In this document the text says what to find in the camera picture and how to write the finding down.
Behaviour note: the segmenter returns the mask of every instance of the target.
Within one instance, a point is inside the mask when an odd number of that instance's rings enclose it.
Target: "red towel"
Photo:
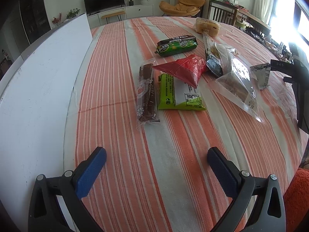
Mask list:
[[[298,168],[283,196],[286,232],[293,232],[309,210],[309,170]]]

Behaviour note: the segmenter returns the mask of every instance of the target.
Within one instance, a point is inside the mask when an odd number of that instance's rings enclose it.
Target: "window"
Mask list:
[[[283,42],[289,50],[289,42],[296,43],[309,61],[309,21],[295,0],[274,0],[270,17],[272,39]]]

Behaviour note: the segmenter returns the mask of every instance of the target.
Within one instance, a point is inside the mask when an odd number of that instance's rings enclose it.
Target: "dark cabinet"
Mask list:
[[[30,44],[50,30],[44,0],[20,0],[20,14]]]

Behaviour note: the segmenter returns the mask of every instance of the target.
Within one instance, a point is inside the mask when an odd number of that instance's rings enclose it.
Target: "green snack package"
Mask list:
[[[197,47],[197,41],[194,36],[184,35],[166,40],[161,40],[157,43],[155,53],[165,57],[175,55],[186,51],[194,50]]]
[[[206,110],[199,89],[169,74],[159,76],[160,104],[158,109]]]

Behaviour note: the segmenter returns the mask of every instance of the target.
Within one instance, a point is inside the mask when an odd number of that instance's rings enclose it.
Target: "red plastic package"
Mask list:
[[[206,61],[204,58],[192,54],[186,58],[153,66],[153,68],[170,74],[197,88],[201,74],[206,71]]]

